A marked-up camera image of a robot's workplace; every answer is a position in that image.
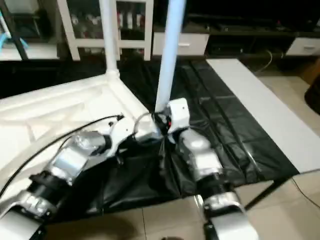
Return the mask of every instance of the white shelf frame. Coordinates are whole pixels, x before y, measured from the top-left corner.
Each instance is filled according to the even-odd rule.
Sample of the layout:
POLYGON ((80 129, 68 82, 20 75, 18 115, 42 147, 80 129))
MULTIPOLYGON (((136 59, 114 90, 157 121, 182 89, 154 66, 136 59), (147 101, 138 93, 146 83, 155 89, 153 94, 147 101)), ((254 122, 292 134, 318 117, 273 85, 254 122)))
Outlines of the white shelf frame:
MULTIPOLYGON (((76 38, 74 28, 71 21, 70 11, 67 0, 57 0, 58 9, 60 11, 62 24, 66 40, 69 45, 72 59, 79 61, 80 54, 79 48, 104 48, 103 39, 95 38, 76 38)), ((112 11, 112 26, 113 26, 113 37, 116 49, 116 59, 120 60, 121 49, 144 49, 143 59, 149 61, 151 58, 151 42, 152 42, 152 27, 153 27, 153 11, 154 1, 153 0, 111 0, 111 11, 112 11), (116 2, 128 2, 128 3, 145 3, 145 26, 144 26, 144 40, 124 40, 120 39, 118 32, 118 21, 117 21, 117 4, 116 2)))

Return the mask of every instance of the white pole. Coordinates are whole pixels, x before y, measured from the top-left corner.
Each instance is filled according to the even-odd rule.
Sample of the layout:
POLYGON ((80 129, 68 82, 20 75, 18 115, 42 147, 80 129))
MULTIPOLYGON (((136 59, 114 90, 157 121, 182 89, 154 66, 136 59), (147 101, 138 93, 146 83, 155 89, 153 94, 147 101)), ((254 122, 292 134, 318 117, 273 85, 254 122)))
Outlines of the white pole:
POLYGON ((107 72, 118 71, 110 1, 113 0, 99 0, 107 72))
POLYGON ((155 112, 165 109, 170 100, 185 6, 186 0, 169 0, 155 112))

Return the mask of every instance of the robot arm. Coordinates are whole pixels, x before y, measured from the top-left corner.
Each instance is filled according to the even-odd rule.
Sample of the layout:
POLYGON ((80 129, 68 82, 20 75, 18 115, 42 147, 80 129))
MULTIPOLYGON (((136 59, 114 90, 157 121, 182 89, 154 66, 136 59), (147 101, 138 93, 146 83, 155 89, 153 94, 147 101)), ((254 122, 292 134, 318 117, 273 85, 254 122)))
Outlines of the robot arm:
POLYGON ((258 234, 207 138, 188 128, 179 135, 177 146, 203 199, 206 239, 258 240, 258 234))
POLYGON ((160 139, 164 132, 189 165, 203 199, 204 226, 208 240, 257 240, 245 210, 224 175, 223 167, 210 142, 189 128, 186 99, 170 101, 164 112, 144 129, 128 118, 115 123, 110 133, 82 131, 71 137, 31 185, 0 204, 0 236, 10 240, 40 240, 43 224, 58 211, 81 172, 114 157, 122 142, 134 135, 135 141, 160 139))

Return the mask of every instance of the tiled floor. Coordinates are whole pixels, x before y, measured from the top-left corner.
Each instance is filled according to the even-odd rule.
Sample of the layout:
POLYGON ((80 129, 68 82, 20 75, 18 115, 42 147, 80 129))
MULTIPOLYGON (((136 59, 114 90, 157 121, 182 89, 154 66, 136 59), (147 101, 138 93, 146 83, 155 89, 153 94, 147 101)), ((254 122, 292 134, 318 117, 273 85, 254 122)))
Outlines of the tiled floor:
MULTIPOLYGON (((260 80, 320 136, 320 116, 304 102, 308 88, 304 81, 287 76, 265 76, 260 80)), ((320 172, 294 179, 320 205, 320 172)), ((237 192, 246 204, 270 184, 242 186, 237 192)), ((320 209, 306 200, 291 180, 250 210, 248 216, 263 240, 320 239, 320 209)), ((53 225, 48 229, 47 240, 160 240, 168 236, 204 240, 201 220, 193 198, 187 198, 53 225)))

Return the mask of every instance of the table leg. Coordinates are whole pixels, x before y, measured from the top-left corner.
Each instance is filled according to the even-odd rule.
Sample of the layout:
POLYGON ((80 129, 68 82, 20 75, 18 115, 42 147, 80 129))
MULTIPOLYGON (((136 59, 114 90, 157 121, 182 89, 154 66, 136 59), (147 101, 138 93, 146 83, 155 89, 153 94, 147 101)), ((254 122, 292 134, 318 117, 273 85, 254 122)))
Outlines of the table leg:
POLYGON ((20 37, 17 35, 17 32, 15 30, 15 24, 14 21, 10 15, 10 12, 8 10, 8 7, 4 0, 0 0, 0 9, 2 12, 2 16, 4 18, 4 21, 9 29, 9 32, 11 34, 11 38, 15 44, 16 49, 18 50, 21 59, 22 60, 28 60, 28 56, 26 54, 26 51, 24 49, 24 46, 22 45, 20 41, 20 37))
POLYGON ((284 184, 288 178, 279 179, 273 181, 273 183, 268 186, 263 192, 261 192, 258 196, 256 196, 254 199, 252 199, 246 206, 245 210, 248 211, 251 208, 253 208, 255 205, 257 205, 260 201, 262 201, 264 198, 272 194, 276 189, 278 189, 282 184, 284 184))

